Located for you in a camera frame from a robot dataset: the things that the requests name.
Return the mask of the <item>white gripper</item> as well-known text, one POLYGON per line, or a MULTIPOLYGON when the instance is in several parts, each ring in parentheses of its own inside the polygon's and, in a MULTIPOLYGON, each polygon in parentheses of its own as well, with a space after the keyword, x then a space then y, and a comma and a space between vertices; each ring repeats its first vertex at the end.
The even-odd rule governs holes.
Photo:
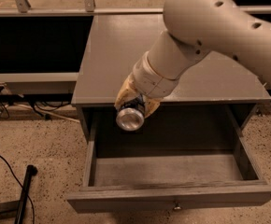
POLYGON ((148 118, 159 107, 162 99, 171 94, 178 85, 178 80, 171 80, 158 75, 150 66, 148 52, 145 52, 134 65, 132 73, 124 80, 119 90, 114 107, 119 110, 124 104, 144 97, 145 118, 148 118))

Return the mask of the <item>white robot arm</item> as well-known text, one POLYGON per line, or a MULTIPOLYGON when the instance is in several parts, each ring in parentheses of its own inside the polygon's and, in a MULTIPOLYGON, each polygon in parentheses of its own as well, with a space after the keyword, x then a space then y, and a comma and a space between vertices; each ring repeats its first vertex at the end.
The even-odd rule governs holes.
POLYGON ((125 79, 116 108, 142 95, 148 117, 211 51, 239 62, 271 88, 271 22, 232 0, 166 0, 163 18, 165 30, 125 79))

